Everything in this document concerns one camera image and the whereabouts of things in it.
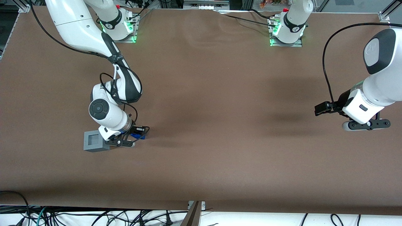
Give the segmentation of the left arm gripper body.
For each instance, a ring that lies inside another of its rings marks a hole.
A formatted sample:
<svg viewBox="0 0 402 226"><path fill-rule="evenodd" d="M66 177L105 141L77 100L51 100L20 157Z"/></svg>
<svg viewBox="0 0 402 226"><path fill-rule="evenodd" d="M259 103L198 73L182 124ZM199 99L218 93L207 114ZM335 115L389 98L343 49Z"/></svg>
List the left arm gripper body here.
<svg viewBox="0 0 402 226"><path fill-rule="evenodd" d="M341 94L337 106L343 114L359 124L367 123L386 104L386 97L374 90L349 89Z"/></svg>

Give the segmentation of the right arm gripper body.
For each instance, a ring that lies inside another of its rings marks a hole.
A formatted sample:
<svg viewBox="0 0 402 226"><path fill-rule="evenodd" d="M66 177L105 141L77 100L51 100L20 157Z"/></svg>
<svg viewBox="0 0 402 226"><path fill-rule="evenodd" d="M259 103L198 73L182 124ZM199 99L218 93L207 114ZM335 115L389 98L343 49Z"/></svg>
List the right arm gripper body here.
<svg viewBox="0 0 402 226"><path fill-rule="evenodd" d="M129 134L131 134L132 130L134 130L136 126L137 125L126 125L120 129L110 129L105 126L99 126L99 133L105 141L112 140L113 138L127 140Z"/></svg>

